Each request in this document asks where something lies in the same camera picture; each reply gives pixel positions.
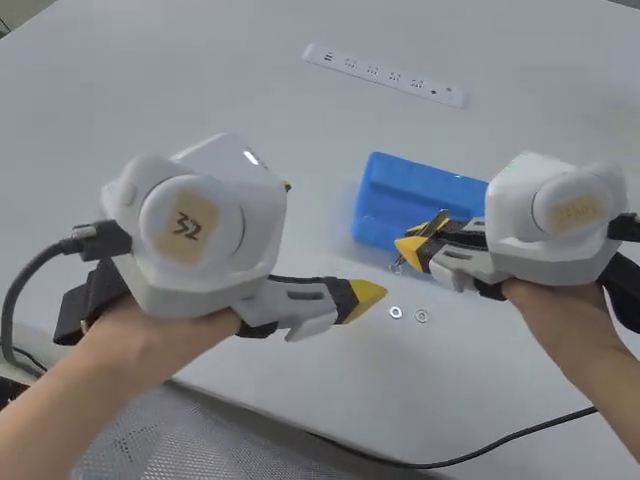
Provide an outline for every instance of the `white table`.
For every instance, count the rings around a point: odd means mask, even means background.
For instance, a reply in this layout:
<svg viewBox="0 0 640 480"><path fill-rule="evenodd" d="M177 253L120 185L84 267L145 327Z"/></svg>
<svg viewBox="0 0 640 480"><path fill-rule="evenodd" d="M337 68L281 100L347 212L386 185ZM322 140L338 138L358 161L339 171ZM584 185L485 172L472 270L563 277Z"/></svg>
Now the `white table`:
<svg viewBox="0 0 640 480"><path fill-rule="evenodd" d="M448 80L469 107L305 64L313 41ZM364 276L390 294L303 343L233 339L179 379L400 459L466 453L587 402L509 306L393 276L387 256L354 247L354 185L374 150L480 178L525 149L638 174L638 44L640 12L604 0L59 0L0 42L0 287L91 220L99 186L134 155L239 131L294 185L277 272ZM19 320L52 332L86 268L43 270ZM391 305L431 320L392 320ZM447 473L624 480L637 467L595 416Z"/></svg>

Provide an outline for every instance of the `white power strip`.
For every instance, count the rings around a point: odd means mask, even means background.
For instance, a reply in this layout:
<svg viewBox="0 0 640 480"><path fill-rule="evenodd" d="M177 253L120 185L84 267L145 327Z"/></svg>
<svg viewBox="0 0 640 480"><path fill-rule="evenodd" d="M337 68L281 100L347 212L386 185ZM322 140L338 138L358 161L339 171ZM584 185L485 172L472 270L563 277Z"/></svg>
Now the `white power strip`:
<svg viewBox="0 0 640 480"><path fill-rule="evenodd" d="M309 45L302 58L314 65L418 95L444 105L456 108L465 106L465 94L459 88L424 75L416 75L356 55L326 48L317 43Z"/></svg>

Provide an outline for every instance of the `black cable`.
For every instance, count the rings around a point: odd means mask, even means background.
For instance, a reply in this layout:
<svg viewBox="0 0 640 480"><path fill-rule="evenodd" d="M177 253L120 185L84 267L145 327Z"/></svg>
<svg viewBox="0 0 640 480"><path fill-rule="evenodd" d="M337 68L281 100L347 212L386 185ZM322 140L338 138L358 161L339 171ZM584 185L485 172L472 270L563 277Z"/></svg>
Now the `black cable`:
<svg viewBox="0 0 640 480"><path fill-rule="evenodd" d="M4 28L7 29L7 32L9 32L9 33L11 32L11 29L9 28L9 25L6 24L6 22L2 19L2 17L0 17L0 23L2 25L4 25Z"/></svg>
<svg viewBox="0 0 640 480"><path fill-rule="evenodd" d="M46 368L43 371L40 371L32 365L18 360L15 356L15 352L18 351L13 346L13 314L16 308L16 303L27 282L45 263L59 255L70 255L72 253L77 253L78 251L79 245L74 239L64 239L45 248L20 271L18 276L11 283L11 286L7 290L7 295L4 298L4 303L2 305L2 317L0 318L0 346L2 356L9 365L19 368L36 378L40 378L44 371L46 371ZM19 353L22 353L23 355L27 353L25 356L29 358L29 360L33 361L38 367L42 367L42 364L35 360L35 358L33 358L33 356L28 352L24 352L24 350L22 350L19 351Z"/></svg>
<svg viewBox="0 0 640 480"><path fill-rule="evenodd" d="M344 450L346 452L351 453L357 457L360 457L364 460L368 460L370 462L375 462L380 465L385 465L387 467L395 467L395 468L406 468L411 470L433 470L435 468L445 468L451 467L453 465L458 465L463 462L468 462L469 460L473 460L474 458L478 458L481 455L491 452L498 447L501 447L505 443L512 442L513 440L517 440L518 438L526 437L527 435L531 435L532 433L540 432L542 430L546 430L547 428L555 427L561 425L563 423L571 422L573 420L578 420L579 418L586 417L587 415L592 415L597 413L598 410L596 407L589 407L583 410L578 410L573 413L569 413L567 415L563 415L561 417L557 417L546 422L539 423L537 425L533 425L528 428L524 428L518 432L511 433L502 437L499 440L496 440L489 445L476 450L475 452L467 453L466 455L462 455L457 458L452 458L451 460L445 460L443 462L435 462L435 463L407 463L401 462L397 460L391 460L388 458L378 457L377 455L372 455L370 453L363 452L362 450L358 450L357 448L348 447L346 445L341 444L340 442L336 442L335 440L331 440L329 438L323 437L321 435L311 434L314 437L322 440L329 445L333 445L334 447L339 448L340 450Z"/></svg>
<svg viewBox="0 0 640 480"><path fill-rule="evenodd" d="M47 367L40 360L38 360L36 357L34 357L31 353L27 352L26 350L24 350L24 349L22 349L20 347L13 347L13 350L16 353L19 353L20 355L23 355L23 356L27 357L29 360L31 360L31 362L36 367L41 369L43 372L46 372L48 370Z"/></svg>

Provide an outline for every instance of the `blue sponge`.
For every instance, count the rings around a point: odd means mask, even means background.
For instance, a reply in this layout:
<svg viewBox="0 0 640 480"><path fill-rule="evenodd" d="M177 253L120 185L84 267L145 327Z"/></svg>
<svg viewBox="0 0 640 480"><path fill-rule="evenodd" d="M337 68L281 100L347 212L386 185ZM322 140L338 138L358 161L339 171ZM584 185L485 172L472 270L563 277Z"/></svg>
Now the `blue sponge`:
<svg viewBox="0 0 640 480"><path fill-rule="evenodd" d="M356 242L395 252L393 241L441 209L455 220L484 216L487 182L385 153L369 157L351 232Z"/></svg>

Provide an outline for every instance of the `cable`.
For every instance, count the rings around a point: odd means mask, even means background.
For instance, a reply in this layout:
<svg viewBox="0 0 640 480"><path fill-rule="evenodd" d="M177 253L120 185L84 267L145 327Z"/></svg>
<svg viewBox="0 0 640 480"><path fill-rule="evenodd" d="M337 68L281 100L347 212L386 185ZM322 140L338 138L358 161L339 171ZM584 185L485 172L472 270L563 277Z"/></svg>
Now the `cable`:
<svg viewBox="0 0 640 480"><path fill-rule="evenodd" d="M4 25L4 28L7 29L8 33L11 32L11 29L9 28L9 25L6 24L6 22L2 19L2 17L0 17L0 24Z"/></svg>
<svg viewBox="0 0 640 480"><path fill-rule="evenodd" d="M0 345L2 347L2 356L9 365L13 365L33 377L40 378L44 371L46 371L46 368L44 368L43 371L40 371L32 365L18 360L15 356L16 351L23 355L26 353L25 356L35 365L39 368L43 366L31 354L22 349L17 350L13 346L13 314L18 297L20 296L20 293L22 293L27 282L38 270L40 270L40 268L42 268L45 263L59 255L78 253L79 248L79 243L75 239L71 238L61 240L60 242L45 248L20 271L18 276L11 283L11 286L7 290L7 295L4 298L4 303L2 305L2 317L0 318Z"/></svg>
<svg viewBox="0 0 640 480"><path fill-rule="evenodd" d="M445 460L443 462L435 462L435 463L407 463L407 462L400 462L397 460L391 460L388 458L378 457L376 455L363 452L356 448L348 447L346 445L341 444L340 442L336 442L335 440L331 440L321 435L316 435L313 433L311 433L310 435L322 440L325 443L328 443L329 445L333 445L334 447L337 447L340 450L349 452L352 455L360 457L364 460L375 462L380 465L385 465L387 467L406 468L411 470L433 470L436 468L451 467L453 465L458 465L460 463L468 462L469 460L473 460L474 458L478 458L481 455L485 455L486 453L489 453L492 450L495 450L496 448L501 447L506 443L512 442L513 440L517 440L518 438L526 437L527 435L531 435L532 433L540 432L542 430L546 430L547 428L555 427L563 423L571 422L573 420L578 420L580 418L586 417L587 415L592 415L597 412L598 410L596 409L596 407L589 407L583 410L578 410L576 412L572 412L567 415L563 415L561 417L557 417L557 418L548 420L546 422L542 422L537 425L524 428L515 433L506 435L501 439L496 440L495 442L490 443L489 445L482 447L479 450L476 450L471 453L467 453L466 455L452 458L451 460Z"/></svg>
<svg viewBox="0 0 640 480"><path fill-rule="evenodd" d="M23 355L25 357L27 357L29 360L31 360L31 362L38 367L39 369L41 369L43 372L46 372L48 369L47 367L44 366L44 364L38 360L36 357L34 357L31 353L27 352L26 350L20 348L20 347L13 347L13 350L16 353L19 353L20 355Z"/></svg>
<svg viewBox="0 0 640 480"><path fill-rule="evenodd" d="M45 263L59 255L76 253L80 254L80 258L85 262L115 257L130 252L131 243L131 236L120 228L115 220L101 220L92 224L77 225L73 228L73 234L70 238L48 246L25 265L9 286L2 305L0 346L2 356L7 363L35 378L40 378L47 371L47 368L29 352L13 346L13 314L18 297L27 282ZM27 357L40 370L18 360L15 352Z"/></svg>

